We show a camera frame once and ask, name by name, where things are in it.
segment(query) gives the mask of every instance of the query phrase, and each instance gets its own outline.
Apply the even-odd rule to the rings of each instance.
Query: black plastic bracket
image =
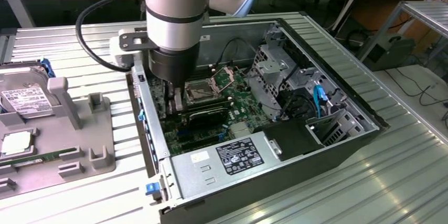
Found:
[[[127,33],[119,35],[119,48],[122,51],[154,50],[155,43],[147,38],[146,33]]]

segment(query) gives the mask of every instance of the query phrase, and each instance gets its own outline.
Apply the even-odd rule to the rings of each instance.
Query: hard drive label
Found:
[[[233,175],[263,164],[250,138],[215,148],[226,174]]]
[[[18,114],[25,115],[50,110],[50,104],[39,87],[1,91]]]

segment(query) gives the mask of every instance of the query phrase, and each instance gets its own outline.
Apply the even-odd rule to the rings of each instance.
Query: green circuit board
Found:
[[[221,100],[225,100],[226,104],[231,102],[225,122],[193,131],[182,130],[181,116],[170,117],[165,115],[161,81],[158,79],[149,80],[150,93],[157,108],[165,141],[171,155],[178,155],[205,146],[231,140],[233,136],[229,132],[229,126],[234,123],[245,122],[251,132],[254,128],[269,122],[269,118],[262,112],[250,90],[246,88],[243,75],[235,67],[229,68],[233,70],[234,81],[218,93]],[[229,83],[227,73],[225,71],[217,72],[214,81],[217,88],[222,89]]]

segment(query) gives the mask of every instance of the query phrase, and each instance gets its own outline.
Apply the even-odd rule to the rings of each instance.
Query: blue latch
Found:
[[[150,194],[154,194],[159,191],[159,184],[158,182],[155,183],[150,183],[146,185],[146,192],[145,192],[145,195],[150,195]]]
[[[142,121],[145,119],[145,111],[142,109],[139,110],[137,118],[138,118],[138,121]]]

